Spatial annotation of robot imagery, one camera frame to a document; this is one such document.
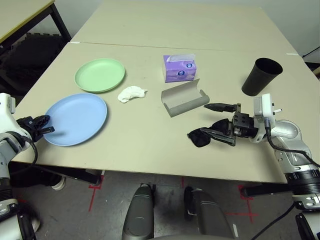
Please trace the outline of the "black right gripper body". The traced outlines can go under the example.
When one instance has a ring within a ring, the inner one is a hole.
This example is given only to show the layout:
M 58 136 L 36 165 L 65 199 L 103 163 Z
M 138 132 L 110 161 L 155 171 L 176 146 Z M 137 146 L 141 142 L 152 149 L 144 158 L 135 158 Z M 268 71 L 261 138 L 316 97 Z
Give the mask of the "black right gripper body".
M 233 104 L 231 112 L 234 112 L 231 121 L 231 146 L 236 145 L 236 138 L 253 138 L 258 133 L 258 128 L 255 127 L 254 118 L 247 113 L 241 113 L 241 104 Z

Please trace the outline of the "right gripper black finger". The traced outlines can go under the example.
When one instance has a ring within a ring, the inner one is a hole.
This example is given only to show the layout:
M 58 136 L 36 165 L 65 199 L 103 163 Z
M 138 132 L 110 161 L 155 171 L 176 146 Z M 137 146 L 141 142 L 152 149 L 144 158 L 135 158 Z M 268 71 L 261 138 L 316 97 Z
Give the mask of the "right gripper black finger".
M 226 104 L 226 103 L 208 103 L 204 107 L 215 112 L 236 112 L 236 104 Z
M 205 127 L 200 128 L 200 131 L 216 141 L 228 144 L 232 147 L 236 145 L 236 138 L 234 136 L 228 136 L 220 131 Z

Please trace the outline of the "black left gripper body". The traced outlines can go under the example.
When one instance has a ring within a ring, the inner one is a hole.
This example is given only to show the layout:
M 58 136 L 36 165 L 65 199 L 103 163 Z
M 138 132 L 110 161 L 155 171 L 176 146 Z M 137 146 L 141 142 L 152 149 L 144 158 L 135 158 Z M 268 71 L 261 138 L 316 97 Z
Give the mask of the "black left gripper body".
M 39 131 L 42 128 L 41 127 L 42 120 L 43 120 L 42 116 L 38 116 L 35 118 L 28 116 L 28 117 L 19 118 L 17 120 L 17 123 L 21 128 L 23 128 L 29 133 L 29 135 L 32 138 L 32 141 L 36 143 L 39 139 L 41 139 Z

